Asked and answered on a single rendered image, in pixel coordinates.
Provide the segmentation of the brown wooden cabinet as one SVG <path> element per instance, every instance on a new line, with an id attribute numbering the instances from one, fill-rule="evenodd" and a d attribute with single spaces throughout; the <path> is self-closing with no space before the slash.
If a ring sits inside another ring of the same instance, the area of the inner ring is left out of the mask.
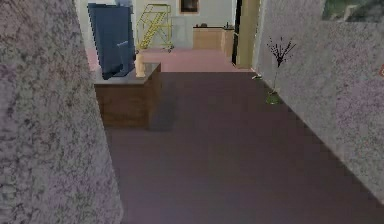
<path id="1" fill-rule="evenodd" d="M 96 75 L 94 88 L 105 127 L 148 128 L 160 101 L 160 63 L 144 63 L 145 76 L 132 70 L 124 77 L 104 80 Z"/>

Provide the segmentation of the beige vase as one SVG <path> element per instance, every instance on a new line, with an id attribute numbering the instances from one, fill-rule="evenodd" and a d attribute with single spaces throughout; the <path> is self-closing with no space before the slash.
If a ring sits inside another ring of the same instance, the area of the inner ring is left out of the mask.
<path id="1" fill-rule="evenodd" d="M 136 69 L 137 77 L 145 76 L 145 65 L 143 60 L 144 60 L 144 56 L 141 53 L 138 53 L 136 55 L 136 60 L 135 60 L 135 69 Z"/>

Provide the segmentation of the light wooden counter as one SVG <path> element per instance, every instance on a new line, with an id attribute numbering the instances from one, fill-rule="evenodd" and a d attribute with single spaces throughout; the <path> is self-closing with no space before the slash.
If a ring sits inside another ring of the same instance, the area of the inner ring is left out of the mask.
<path id="1" fill-rule="evenodd" d="M 194 27 L 193 48 L 220 50 L 226 57 L 233 52 L 233 29 L 224 27 Z"/>

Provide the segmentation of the yellow step ladder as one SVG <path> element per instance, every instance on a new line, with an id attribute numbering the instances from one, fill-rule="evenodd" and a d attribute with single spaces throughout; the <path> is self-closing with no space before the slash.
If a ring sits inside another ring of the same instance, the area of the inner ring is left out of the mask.
<path id="1" fill-rule="evenodd" d="M 171 52 L 172 42 L 171 6 L 165 3 L 150 3 L 144 8 L 136 25 L 136 49 L 147 49 L 158 36 L 162 42 L 160 46 Z"/>

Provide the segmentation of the tan room door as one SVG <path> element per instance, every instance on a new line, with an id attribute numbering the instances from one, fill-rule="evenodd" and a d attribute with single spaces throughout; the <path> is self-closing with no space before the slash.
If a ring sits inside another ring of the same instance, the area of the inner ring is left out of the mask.
<path id="1" fill-rule="evenodd" d="M 252 65 L 253 49 L 261 0 L 237 0 L 233 61 L 237 68 Z"/>

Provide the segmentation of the bare twig plant green pot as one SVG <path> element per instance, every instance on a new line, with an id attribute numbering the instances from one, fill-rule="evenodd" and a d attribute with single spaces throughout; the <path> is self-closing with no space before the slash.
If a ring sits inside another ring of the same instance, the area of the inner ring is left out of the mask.
<path id="1" fill-rule="evenodd" d="M 279 69 L 291 57 L 290 52 L 295 48 L 296 44 L 292 42 L 292 39 L 289 39 L 287 44 L 284 44 L 283 38 L 280 38 L 280 42 L 274 42 L 272 39 L 269 39 L 267 46 L 273 56 L 273 62 L 276 64 L 276 70 L 271 91 L 267 94 L 266 103 L 276 105 L 280 103 L 280 98 L 276 89 Z"/>

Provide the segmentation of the dark blue television set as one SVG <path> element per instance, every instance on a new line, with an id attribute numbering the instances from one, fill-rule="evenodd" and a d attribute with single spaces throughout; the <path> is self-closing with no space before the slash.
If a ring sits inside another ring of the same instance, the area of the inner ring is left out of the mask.
<path id="1" fill-rule="evenodd" d="M 135 60 L 131 6 L 89 3 L 88 12 L 102 78 L 126 76 Z"/>

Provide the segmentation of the green framed wall picture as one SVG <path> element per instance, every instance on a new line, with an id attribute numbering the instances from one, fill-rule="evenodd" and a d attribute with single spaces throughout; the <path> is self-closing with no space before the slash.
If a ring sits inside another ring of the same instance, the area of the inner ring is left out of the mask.
<path id="1" fill-rule="evenodd" d="M 381 23 L 384 21 L 384 0 L 326 0 L 322 19 Z"/>

